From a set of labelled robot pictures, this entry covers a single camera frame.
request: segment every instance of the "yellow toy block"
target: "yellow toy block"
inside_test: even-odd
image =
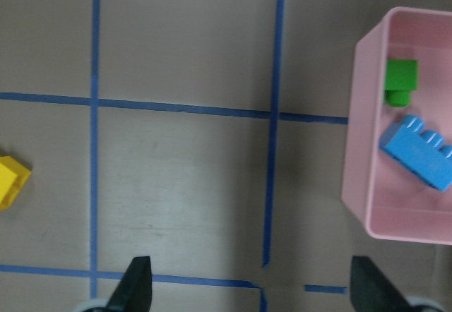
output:
[[[0,210],[9,208],[31,171],[12,157],[0,157]]]

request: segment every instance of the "building block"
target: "building block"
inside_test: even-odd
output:
[[[444,192],[452,184],[452,146],[438,132],[422,132],[424,122],[408,114],[381,136],[379,147],[427,185]]]
[[[385,103],[405,107],[411,102],[410,93],[417,89],[418,67],[416,60],[388,59],[386,65]]]
[[[31,171],[12,157],[0,157],[0,210],[11,206],[30,175]]]

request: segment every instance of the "blue toy block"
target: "blue toy block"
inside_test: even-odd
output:
[[[452,184],[452,146],[443,145],[436,131],[422,133],[424,122],[408,114],[389,126],[380,138],[380,148],[427,185],[444,192]]]

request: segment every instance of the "gray floor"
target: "gray floor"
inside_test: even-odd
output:
[[[0,92],[90,96],[92,0],[0,0]],[[280,111],[347,116],[353,49],[394,6],[285,0]],[[276,0],[101,0],[100,97],[270,110]],[[279,121],[272,263],[261,268],[269,121],[99,109],[102,271],[250,280],[269,311],[352,311],[350,258],[452,309],[446,246],[367,236],[340,201],[347,127]],[[90,269],[90,108],[0,100],[0,155],[33,174],[0,212],[0,265]],[[99,280],[99,296],[117,281]],[[0,272],[2,311],[70,311],[88,278]],[[156,283],[152,311],[258,311],[255,289]]]

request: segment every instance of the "green toy block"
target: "green toy block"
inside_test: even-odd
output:
[[[417,89],[417,60],[388,59],[386,66],[385,103],[393,107],[410,104],[410,93]]]

